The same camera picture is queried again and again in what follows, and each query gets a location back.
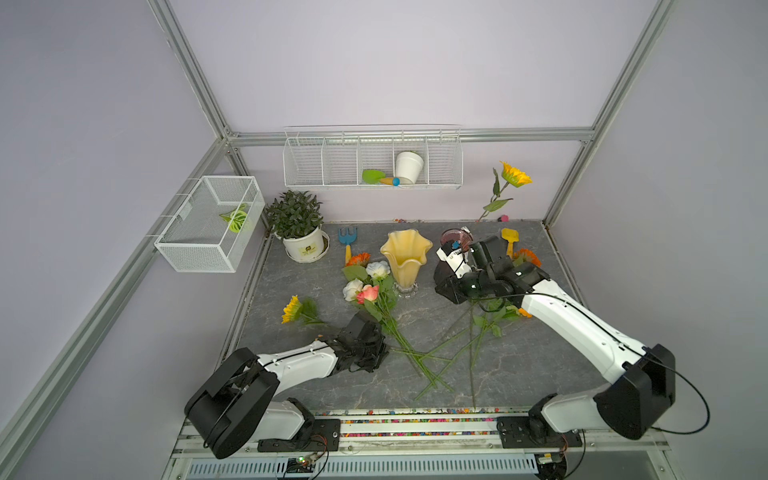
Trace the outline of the yellow ruffled glass vase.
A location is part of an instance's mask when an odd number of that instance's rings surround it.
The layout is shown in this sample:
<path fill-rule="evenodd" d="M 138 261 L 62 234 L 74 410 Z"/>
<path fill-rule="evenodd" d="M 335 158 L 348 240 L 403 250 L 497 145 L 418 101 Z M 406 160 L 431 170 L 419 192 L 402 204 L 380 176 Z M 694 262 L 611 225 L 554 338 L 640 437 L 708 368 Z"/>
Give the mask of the yellow ruffled glass vase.
<path fill-rule="evenodd" d="M 390 232 L 380 248 L 380 253 L 389 263 L 395 287 L 405 298 L 417 292 L 417 276 L 420 268 L 427 263 L 427 253 L 432 247 L 433 242 L 418 230 L 407 229 Z"/>

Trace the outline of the dark red glass vase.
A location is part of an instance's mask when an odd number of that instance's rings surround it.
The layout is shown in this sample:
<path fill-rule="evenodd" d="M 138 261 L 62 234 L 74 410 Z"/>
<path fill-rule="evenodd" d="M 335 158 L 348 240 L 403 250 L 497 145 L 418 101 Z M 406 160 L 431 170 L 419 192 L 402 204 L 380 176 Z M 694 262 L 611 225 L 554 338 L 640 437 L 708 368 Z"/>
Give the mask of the dark red glass vase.
<path fill-rule="evenodd" d="M 440 237 L 440 249 L 449 255 L 453 251 L 460 250 L 466 253 L 470 250 L 470 245 L 474 242 L 473 235 L 466 227 L 451 228 L 445 230 Z"/>

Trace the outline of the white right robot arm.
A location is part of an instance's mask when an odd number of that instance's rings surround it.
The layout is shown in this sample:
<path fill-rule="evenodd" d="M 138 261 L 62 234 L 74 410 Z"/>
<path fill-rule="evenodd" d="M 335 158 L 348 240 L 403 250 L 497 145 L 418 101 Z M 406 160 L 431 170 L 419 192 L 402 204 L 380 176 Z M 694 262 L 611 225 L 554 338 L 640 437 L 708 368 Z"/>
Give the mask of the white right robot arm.
<path fill-rule="evenodd" d="M 542 268 L 516 262 L 501 238 L 462 244 L 450 238 L 437 250 L 436 292 L 455 304 L 509 301 L 549 326 L 601 374 L 605 385 L 552 394 L 528 412 L 523 430 L 545 445 L 573 430 L 610 429 L 640 439 L 675 402 L 675 357 L 623 334 L 568 295 Z"/>

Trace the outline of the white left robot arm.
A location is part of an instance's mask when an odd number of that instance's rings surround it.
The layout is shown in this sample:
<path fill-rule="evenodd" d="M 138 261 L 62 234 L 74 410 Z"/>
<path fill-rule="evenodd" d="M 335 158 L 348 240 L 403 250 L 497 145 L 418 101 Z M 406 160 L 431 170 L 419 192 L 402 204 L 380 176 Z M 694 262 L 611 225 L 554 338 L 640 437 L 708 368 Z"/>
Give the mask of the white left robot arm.
<path fill-rule="evenodd" d="M 298 399 L 275 396 L 342 372 L 373 372 L 388 355 L 378 321 L 359 312 L 336 335 L 274 354 L 243 347 L 228 356 L 184 407 L 184 415 L 215 458 L 256 441 L 267 452 L 334 452 L 340 422 L 321 420 Z"/>

